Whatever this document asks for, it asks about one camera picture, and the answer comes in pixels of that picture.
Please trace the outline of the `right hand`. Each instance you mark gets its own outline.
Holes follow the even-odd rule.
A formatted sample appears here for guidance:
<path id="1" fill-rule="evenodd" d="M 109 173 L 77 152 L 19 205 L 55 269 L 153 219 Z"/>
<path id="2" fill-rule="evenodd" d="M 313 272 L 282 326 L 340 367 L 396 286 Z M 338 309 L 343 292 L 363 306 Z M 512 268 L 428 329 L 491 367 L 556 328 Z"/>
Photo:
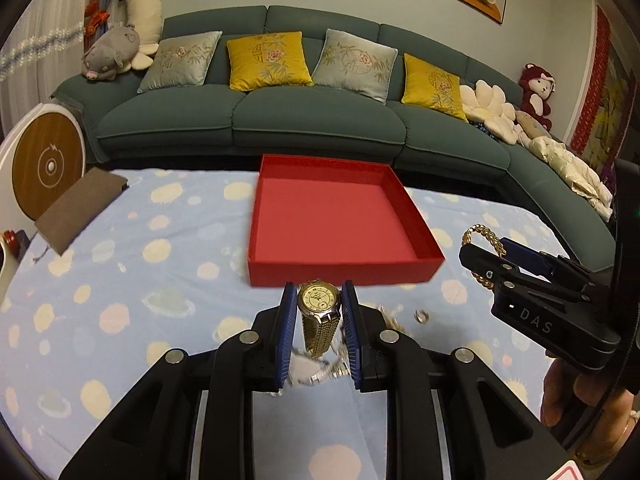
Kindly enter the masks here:
<path id="1" fill-rule="evenodd" d="M 546 356 L 552 359 L 552 363 L 544 378 L 540 421 L 551 428 L 560 422 L 564 404 L 569 398 L 596 408 L 611 381 L 602 374 L 576 374 L 550 351 Z M 603 464 L 624 446 L 639 421 L 634 402 L 636 397 L 623 387 L 616 387 L 610 392 L 601 406 L 598 420 L 574 452 L 580 462 L 587 466 Z"/>

